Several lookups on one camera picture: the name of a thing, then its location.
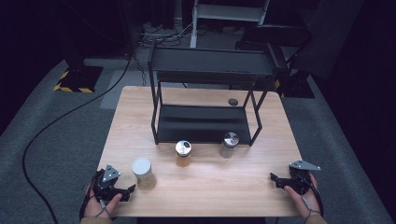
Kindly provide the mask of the silver-lid jar orange contents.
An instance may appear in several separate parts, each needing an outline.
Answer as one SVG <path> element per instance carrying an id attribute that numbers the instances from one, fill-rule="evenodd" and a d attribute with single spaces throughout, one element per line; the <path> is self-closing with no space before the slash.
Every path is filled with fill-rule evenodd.
<path id="1" fill-rule="evenodd" d="M 191 162 L 191 144 L 186 140 L 179 141 L 176 144 L 175 150 L 177 154 L 177 165 L 180 167 L 188 166 Z"/>

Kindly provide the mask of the dark tilted panel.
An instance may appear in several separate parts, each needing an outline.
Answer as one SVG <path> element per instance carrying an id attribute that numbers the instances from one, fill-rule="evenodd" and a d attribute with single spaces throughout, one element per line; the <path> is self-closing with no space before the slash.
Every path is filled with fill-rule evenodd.
<path id="1" fill-rule="evenodd" d="M 364 0 L 321 0 L 308 25 L 312 39 L 299 53 L 295 68 L 327 79 Z"/>

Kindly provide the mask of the white metal frame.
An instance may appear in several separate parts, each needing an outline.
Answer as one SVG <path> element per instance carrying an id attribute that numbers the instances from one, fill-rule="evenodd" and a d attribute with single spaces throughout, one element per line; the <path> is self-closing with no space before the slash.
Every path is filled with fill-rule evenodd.
<path id="1" fill-rule="evenodd" d="M 271 0 L 264 0 L 262 7 L 234 7 L 200 4 L 194 0 L 192 8 L 192 31 L 190 47 L 197 46 L 197 27 L 199 19 L 248 21 L 263 25 Z"/>

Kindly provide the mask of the person's right hand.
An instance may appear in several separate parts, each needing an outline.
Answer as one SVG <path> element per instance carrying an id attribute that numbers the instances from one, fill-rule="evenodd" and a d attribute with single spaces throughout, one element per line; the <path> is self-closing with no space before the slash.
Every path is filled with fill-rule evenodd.
<path id="1" fill-rule="evenodd" d="M 307 221 L 311 217 L 320 216 L 320 208 L 316 199 L 315 192 L 310 189 L 304 195 L 297 193 L 292 187 L 286 186 L 283 188 L 292 199 L 298 214 Z"/>

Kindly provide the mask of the person's left hand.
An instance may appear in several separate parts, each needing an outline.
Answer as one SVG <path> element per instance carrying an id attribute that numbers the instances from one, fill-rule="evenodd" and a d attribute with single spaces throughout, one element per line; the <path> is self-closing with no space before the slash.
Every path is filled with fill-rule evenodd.
<path id="1" fill-rule="evenodd" d="M 108 203 L 101 204 L 97 201 L 94 192 L 89 193 L 89 200 L 85 206 L 84 217 L 112 218 L 113 211 L 117 208 L 121 199 L 121 194 L 117 194 Z"/>

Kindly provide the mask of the silver-lid clear glass jar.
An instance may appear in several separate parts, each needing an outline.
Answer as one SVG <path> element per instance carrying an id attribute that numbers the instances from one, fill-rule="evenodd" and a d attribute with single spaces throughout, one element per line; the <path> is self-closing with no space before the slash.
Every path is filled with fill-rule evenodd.
<path id="1" fill-rule="evenodd" d="M 230 159 L 233 156 L 234 149 L 239 144 L 239 136 L 236 133 L 226 133 L 223 136 L 219 148 L 219 154 L 223 159 Z"/>

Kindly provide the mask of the black two-tier metal rack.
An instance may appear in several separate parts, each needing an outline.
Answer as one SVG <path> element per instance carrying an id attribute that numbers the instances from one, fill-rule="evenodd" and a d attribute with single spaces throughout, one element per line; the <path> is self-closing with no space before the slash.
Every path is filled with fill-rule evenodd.
<path id="1" fill-rule="evenodd" d="M 152 43 L 148 71 L 154 141 L 219 143 L 224 134 L 251 146 L 260 131 L 260 108 L 281 68 L 271 45 L 263 51 L 183 49 Z M 234 98 L 237 106 L 228 104 Z"/>

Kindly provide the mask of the black stand base striped edge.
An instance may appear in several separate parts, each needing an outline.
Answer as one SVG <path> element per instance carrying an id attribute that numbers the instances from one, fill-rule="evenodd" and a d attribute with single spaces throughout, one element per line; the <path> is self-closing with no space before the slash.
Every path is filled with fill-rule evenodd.
<path id="1" fill-rule="evenodd" d="M 102 66 L 85 66 L 82 69 L 68 67 L 53 89 L 66 92 L 95 92 L 95 85 L 102 71 Z"/>
<path id="2" fill-rule="evenodd" d="M 314 98 L 315 94 L 307 81 L 309 77 L 309 73 L 301 70 L 294 74 L 280 77 L 275 82 L 276 91 L 280 97 Z"/>

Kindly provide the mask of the white-lid spice jar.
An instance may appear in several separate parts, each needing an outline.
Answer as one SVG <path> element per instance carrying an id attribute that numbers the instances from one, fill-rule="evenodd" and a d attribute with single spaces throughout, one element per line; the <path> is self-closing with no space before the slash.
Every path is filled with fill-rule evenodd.
<path id="1" fill-rule="evenodd" d="M 148 158 L 137 158 L 132 164 L 132 171 L 137 179 L 137 186 L 142 190 L 153 189 L 156 177 L 152 172 L 151 162 Z"/>

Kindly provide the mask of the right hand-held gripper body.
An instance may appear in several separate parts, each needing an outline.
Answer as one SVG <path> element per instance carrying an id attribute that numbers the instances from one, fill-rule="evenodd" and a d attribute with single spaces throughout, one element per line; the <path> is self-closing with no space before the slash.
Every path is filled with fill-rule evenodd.
<path id="1" fill-rule="evenodd" d="M 306 194 L 312 185 L 311 171 L 320 171 L 321 167 L 304 160 L 294 161 L 289 165 L 292 188 L 300 195 Z"/>

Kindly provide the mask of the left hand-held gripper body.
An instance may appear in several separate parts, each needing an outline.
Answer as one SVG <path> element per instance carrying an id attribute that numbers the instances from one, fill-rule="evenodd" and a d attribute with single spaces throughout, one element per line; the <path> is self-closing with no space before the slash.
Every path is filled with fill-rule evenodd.
<path id="1" fill-rule="evenodd" d="M 120 172 L 110 164 L 94 175 L 92 189 L 97 201 L 110 201 L 117 194 L 120 194 L 121 198 L 124 199 L 125 190 L 115 188 L 119 177 Z"/>

